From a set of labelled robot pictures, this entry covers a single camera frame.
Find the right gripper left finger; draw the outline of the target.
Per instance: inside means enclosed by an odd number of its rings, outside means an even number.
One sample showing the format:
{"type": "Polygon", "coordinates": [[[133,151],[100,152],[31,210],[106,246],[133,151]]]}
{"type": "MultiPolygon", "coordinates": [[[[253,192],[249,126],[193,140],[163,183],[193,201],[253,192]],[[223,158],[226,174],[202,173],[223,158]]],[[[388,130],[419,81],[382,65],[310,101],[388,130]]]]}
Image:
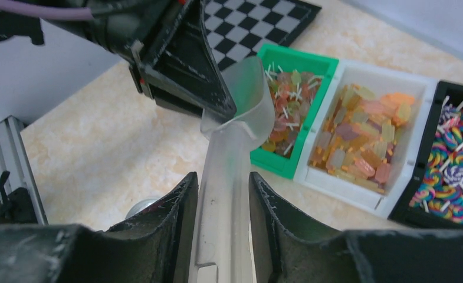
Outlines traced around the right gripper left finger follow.
{"type": "Polygon", "coordinates": [[[198,176],[106,231],[0,225],[0,282],[188,282],[198,176]]]}

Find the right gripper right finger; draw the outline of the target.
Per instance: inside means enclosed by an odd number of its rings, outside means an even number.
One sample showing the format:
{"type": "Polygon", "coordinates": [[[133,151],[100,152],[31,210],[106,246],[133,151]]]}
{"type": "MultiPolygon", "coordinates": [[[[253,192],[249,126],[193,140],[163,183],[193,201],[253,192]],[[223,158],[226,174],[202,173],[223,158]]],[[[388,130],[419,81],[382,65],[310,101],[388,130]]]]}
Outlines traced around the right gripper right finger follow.
{"type": "Polygon", "coordinates": [[[258,282],[463,282],[463,230],[331,228],[249,176],[258,282]]]}

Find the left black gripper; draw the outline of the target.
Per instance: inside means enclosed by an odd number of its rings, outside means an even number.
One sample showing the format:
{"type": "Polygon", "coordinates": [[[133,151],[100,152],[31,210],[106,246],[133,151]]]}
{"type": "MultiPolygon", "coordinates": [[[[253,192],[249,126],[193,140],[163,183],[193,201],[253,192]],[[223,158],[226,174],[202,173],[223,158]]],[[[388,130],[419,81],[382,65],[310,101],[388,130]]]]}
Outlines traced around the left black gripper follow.
{"type": "Polygon", "coordinates": [[[130,64],[137,89],[157,106],[183,114],[212,114],[219,122],[237,107],[208,43],[206,1],[55,1],[91,18],[50,23],[130,64]]]}

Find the clear plastic scoop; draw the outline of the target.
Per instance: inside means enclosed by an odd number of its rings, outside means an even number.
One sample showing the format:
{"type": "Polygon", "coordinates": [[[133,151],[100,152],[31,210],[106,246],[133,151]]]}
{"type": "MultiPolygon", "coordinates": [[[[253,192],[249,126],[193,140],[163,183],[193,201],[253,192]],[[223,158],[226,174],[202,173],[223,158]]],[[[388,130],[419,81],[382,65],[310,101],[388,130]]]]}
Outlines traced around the clear plastic scoop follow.
{"type": "Polygon", "coordinates": [[[237,107],[222,122],[204,111],[209,140],[199,188],[189,282],[251,282],[248,176],[250,154],[272,132],[274,106],[260,58],[248,57],[222,74],[237,107]]]}

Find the green candy bin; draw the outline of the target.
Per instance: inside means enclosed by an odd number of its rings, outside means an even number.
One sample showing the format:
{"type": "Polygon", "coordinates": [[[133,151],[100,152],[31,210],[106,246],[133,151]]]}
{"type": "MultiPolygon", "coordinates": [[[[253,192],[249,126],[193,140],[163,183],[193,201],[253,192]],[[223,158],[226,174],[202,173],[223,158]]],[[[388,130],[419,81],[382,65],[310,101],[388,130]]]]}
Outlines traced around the green candy bin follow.
{"type": "Polygon", "coordinates": [[[292,179],[305,139],[339,60],[267,44],[259,51],[274,105],[274,127],[252,164],[292,179]]]}

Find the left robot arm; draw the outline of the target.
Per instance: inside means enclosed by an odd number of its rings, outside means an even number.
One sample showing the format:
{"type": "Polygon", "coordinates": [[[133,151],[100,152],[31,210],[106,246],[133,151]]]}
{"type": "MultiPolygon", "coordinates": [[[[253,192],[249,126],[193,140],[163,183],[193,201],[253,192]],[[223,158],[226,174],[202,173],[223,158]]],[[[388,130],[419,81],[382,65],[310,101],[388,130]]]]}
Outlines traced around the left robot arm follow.
{"type": "Polygon", "coordinates": [[[237,107],[214,59],[205,1],[0,1],[0,42],[44,44],[41,21],[129,64],[140,94],[180,113],[227,121],[237,107]]]}

